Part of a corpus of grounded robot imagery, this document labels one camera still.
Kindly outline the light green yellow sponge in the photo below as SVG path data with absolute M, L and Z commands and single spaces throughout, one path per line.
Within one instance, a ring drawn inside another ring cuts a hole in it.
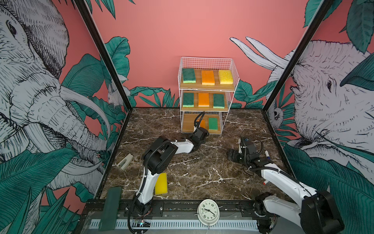
M 218 119 L 217 118 L 208 119 L 208 129 L 210 131 L 218 131 Z

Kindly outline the dark green sponge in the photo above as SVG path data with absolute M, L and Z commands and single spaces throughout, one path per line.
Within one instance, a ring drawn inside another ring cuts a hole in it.
M 225 103 L 224 94 L 213 94 L 213 108 L 225 109 Z
M 182 107 L 194 107 L 194 93 L 184 93 Z
M 183 68 L 183 83 L 196 83 L 195 70 L 193 68 Z

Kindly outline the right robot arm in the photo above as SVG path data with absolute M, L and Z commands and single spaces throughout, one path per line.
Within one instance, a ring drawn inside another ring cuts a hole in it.
M 272 193 L 263 193 L 253 203 L 256 216 L 281 216 L 301 227 L 306 234 L 338 234 L 344 230 L 345 224 L 333 195 L 303 184 L 274 164 L 269 155 L 260 157 L 249 138 L 241 137 L 238 144 L 238 150 L 227 151 L 228 160 L 271 182 L 292 199 L 289 202 Z

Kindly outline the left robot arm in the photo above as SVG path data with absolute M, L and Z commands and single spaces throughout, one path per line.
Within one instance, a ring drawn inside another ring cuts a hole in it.
M 205 112 L 201 112 L 195 118 L 193 124 L 194 132 L 188 138 L 172 140 L 165 136 L 160 136 L 145 151 L 142 155 L 142 159 L 144 160 L 143 178 L 129 207 L 128 216 L 132 213 L 145 216 L 151 210 L 157 180 L 167 169 L 175 155 L 193 153 L 206 142 L 209 132 L 201 126 L 201 121 L 205 114 Z

